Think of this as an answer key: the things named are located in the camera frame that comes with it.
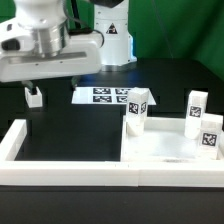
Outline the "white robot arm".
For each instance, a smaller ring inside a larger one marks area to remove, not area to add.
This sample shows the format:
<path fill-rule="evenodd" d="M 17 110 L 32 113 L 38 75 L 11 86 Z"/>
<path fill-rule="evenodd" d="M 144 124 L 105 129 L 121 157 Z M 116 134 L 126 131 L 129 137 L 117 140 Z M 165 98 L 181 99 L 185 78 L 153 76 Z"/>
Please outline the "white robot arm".
<path fill-rule="evenodd" d="M 66 0 L 13 0 L 15 17 L 0 23 L 0 82 L 29 89 L 39 79 L 123 70 L 134 63 L 129 0 L 85 0 L 94 25 L 70 14 Z"/>

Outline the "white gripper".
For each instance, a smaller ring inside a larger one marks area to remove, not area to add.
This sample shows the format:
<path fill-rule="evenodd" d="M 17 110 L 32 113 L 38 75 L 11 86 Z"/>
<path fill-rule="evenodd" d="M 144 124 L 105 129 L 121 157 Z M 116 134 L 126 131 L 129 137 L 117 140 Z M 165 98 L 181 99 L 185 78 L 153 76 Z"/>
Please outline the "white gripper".
<path fill-rule="evenodd" d="M 97 32 L 70 36 L 64 24 L 31 29 L 10 19 L 0 24 L 0 82 L 22 81 L 36 94 L 30 80 L 97 73 L 102 45 L 103 37 Z M 73 91 L 80 79 L 71 78 Z"/>

